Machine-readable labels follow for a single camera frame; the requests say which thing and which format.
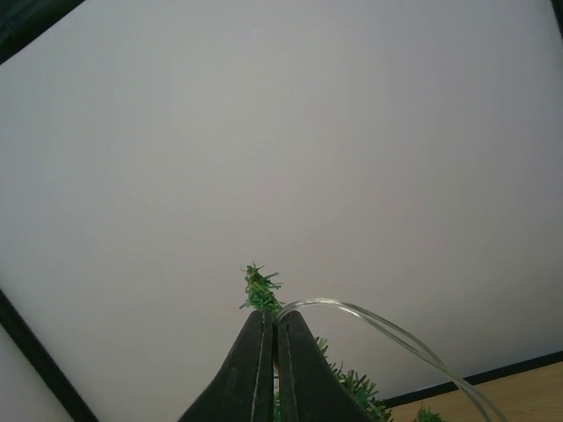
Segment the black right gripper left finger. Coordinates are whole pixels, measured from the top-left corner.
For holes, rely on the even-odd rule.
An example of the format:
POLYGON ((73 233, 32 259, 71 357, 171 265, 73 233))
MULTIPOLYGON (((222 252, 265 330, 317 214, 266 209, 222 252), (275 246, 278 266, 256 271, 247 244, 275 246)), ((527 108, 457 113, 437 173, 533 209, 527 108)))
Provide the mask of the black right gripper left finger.
POLYGON ((274 323, 254 310, 209 386, 179 418, 184 422, 274 419, 274 323))

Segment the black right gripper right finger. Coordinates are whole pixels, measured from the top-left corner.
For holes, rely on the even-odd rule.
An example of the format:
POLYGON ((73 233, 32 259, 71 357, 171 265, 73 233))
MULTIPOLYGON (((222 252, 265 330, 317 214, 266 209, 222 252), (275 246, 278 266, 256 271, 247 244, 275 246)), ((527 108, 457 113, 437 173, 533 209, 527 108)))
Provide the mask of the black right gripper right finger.
POLYGON ((282 421, 361 422, 369 415, 342 387, 297 311, 277 323, 282 421))

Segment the small green christmas tree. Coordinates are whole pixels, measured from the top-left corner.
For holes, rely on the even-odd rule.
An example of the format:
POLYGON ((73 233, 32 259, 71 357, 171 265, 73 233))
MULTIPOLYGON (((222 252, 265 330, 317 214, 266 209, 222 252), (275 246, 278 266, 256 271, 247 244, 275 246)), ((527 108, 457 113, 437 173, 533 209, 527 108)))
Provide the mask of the small green christmas tree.
MULTIPOLYGON (((279 289, 282 284, 272 281, 278 273, 263 275, 260 273, 262 266, 255 263, 248 265, 245 272, 245 294, 247 298, 240 306, 256 310, 271 310, 275 317, 281 312, 284 302, 279 301, 274 291, 279 289)), ((322 353, 325 361, 329 365, 335 379, 369 415, 372 421, 392 421, 391 409, 387 407, 382 399, 377 397, 377 385, 366 375, 359 376, 354 370, 345 371, 343 365, 330 363, 327 360, 328 342, 325 338, 315 337, 318 350, 322 353)))

